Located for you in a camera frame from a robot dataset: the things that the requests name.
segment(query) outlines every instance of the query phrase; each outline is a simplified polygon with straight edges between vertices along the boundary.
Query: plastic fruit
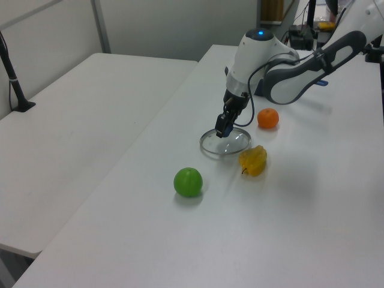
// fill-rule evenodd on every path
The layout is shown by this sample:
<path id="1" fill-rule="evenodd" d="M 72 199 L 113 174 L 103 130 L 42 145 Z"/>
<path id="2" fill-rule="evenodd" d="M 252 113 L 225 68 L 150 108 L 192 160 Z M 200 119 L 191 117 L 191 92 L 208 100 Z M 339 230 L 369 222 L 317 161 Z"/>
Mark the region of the plastic fruit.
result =
<path id="1" fill-rule="evenodd" d="M 260 145 L 241 152 L 239 163 L 243 169 L 242 172 L 251 176 L 260 175 L 266 166 L 266 156 L 264 147 Z"/>
<path id="2" fill-rule="evenodd" d="M 278 124 L 278 113 L 272 108 L 263 109 L 257 114 L 257 121 L 260 128 L 274 128 Z"/>
<path id="3" fill-rule="evenodd" d="M 181 196 L 196 197 L 203 187 L 203 178 L 195 168 L 183 168 L 176 174 L 173 186 Z"/>

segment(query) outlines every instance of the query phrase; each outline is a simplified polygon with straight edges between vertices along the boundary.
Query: white wall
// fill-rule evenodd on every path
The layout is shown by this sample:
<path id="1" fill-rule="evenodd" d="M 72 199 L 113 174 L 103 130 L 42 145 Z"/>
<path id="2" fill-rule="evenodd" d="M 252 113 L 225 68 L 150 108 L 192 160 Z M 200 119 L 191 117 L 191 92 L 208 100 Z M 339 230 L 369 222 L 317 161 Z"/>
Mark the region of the white wall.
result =
<path id="1" fill-rule="evenodd" d="M 3 29 L 2 34 L 27 99 L 89 55 L 101 52 L 90 0 L 63 0 Z M 8 76 L 0 62 L 0 119 L 9 112 Z"/>
<path id="2" fill-rule="evenodd" d="M 112 53 L 199 61 L 256 27 L 259 0 L 97 0 Z"/>
<path id="3" fill-rule="evenodd" d="M 59 0 L 0 0 L 0 28 Z"/>

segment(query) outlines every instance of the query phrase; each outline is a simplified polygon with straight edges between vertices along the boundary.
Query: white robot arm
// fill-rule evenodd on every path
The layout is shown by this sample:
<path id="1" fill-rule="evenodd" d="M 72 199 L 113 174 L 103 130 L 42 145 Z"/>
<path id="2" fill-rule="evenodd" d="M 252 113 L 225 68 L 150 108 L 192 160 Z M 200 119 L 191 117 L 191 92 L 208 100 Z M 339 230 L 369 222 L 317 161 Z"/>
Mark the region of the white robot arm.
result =
<path id="1" fill-rule="evenodd" d="M 248 31 L 227 75 L 224 112 L 215 127 L 217 136 L 229 135 L 248 104 L 250 92 L 259 85 L 263 96 L 275 104 L 295 102 L 310 86 L 351 60 L 383 33 L 384 0 L 352 0 L 331 39 L 301 61 L 296 51 L 283 45 L 271 32 Z"/>

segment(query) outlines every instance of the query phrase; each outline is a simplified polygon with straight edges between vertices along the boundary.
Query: clear glass lid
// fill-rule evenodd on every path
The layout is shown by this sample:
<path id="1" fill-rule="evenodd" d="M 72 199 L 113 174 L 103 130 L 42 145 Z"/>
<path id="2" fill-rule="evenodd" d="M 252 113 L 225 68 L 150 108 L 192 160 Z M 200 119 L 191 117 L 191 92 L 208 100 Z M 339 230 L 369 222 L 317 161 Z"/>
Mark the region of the clear glass lid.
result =
<path id="1" fill-rule="evenodd" d="M 215 155 L 230 155 L 239 153 L 248 148 L 251 143 L 251 136 L 243 129 L 233 128 L 228 137 L 219 138 L 216 130 L 206 132 L 200 138 L 200 147 Z"/>

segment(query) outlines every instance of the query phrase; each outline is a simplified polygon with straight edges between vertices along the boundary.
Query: green ball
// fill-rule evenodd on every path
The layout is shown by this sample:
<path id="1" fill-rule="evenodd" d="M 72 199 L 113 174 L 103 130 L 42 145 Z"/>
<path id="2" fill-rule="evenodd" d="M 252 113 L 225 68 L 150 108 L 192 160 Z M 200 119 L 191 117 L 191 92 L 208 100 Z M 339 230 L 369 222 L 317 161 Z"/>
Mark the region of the green ball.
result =
<path id="1" fill-rule="evenodd" d="M 202 190 L 203 178 L 195 168 L 183 168 L 176 174 L 173 186 L 181 196 L 196 197 Z"/>

